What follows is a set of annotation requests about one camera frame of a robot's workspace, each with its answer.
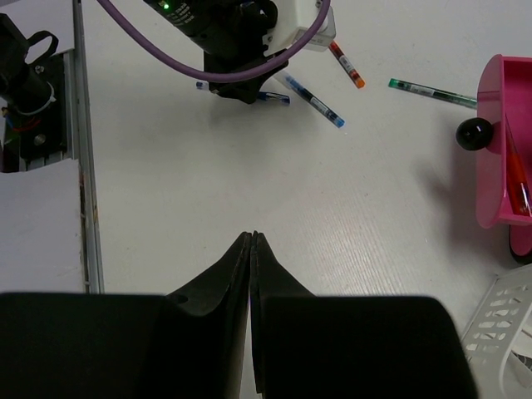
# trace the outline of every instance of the green pen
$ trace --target green pen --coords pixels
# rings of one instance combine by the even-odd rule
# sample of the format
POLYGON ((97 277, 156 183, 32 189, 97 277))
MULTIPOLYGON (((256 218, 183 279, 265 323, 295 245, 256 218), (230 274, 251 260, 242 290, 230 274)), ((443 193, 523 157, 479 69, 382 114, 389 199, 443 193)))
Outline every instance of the green pen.
POLYGON ((394 89, 416 93, 420 96, 432 97, 436 98, 437 100, 452 102, 453 104, 466 106, 476 110, 477 101, 474 97, 463 96, 461 94, 451 93, 450 91, 435 89, 434 87, 417 85, 415 83, 410 83, 409 81, 398 81, 397 79, 391 79, 390 83, 388 83, 388 86, 394 89))

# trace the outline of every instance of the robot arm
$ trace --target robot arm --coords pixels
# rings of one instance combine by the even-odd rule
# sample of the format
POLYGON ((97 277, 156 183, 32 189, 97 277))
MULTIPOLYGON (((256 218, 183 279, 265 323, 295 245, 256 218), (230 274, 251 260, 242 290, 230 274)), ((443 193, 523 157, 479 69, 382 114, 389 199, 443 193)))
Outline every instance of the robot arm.
MULTIPOLYGON (((314 0, 144 0, 204 51, 204 70, 212 73, 246 71, 283 53, 314 23, 314 0)), ((310 42, 325 50, 336 36, 333 10, 310 42)), ((212 92, 252 104, 261 86, 285 62, 254 79, 209 84, 212 92)))

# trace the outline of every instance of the black knob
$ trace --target black knob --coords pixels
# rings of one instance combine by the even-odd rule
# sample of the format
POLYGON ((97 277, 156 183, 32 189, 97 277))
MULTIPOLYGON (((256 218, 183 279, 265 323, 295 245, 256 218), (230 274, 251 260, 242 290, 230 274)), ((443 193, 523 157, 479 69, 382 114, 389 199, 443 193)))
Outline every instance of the black knob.
POLYGON ((456 141, 464 150, 478 151, 491 143, 493 134, 493 125, 486 119, 473 118, 458 126, 456 141))

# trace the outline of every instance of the white table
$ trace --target white table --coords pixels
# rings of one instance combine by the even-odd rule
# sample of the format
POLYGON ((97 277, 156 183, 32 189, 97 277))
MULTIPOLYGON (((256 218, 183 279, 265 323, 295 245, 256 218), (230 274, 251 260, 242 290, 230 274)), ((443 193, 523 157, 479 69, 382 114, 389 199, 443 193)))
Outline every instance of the white table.
MULTIPOLYGON (((200 50, 141 0, 114 3, 201 67, 200 50)), ((428 294, 463 331, 494 273, 515 266, 507 228, 475 221, 474 156, 454 141, 475 112, 387 83, 474 95, 493 55, 532 56, 532 2, 332 4, 367 87, 327 52, 303 52, 289 70, 347 119, 343 130, 295 97, 289 108, 246 106, 196 91, 85 1, 107 292, 168 293, 257 229, 315 293, 428 294)), ((250 365, 248 354, 242 397, 253 395, 250 365)))

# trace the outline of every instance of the black cable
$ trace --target black cable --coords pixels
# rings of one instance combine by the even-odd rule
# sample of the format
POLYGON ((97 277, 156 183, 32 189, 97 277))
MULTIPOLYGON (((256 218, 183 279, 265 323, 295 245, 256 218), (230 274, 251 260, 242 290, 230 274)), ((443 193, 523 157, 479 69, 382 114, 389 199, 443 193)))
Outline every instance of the black cable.
POLYGON ((31 67, 34 67, 39 62, 42 62, 46 60, 47 58, 50 58, 53 56, 56 51, 57 47, 59 46, 59 39, 49 31, 40 31, 35 34, 33 34, 27 41, 30 43, 30 47, 35 46, 37 43, 42 42, 44 39, 50 37, 52 39, 52 42, 50 43, 50 47, 43 53, 41 56, 39 56, 32 64, 31 67))

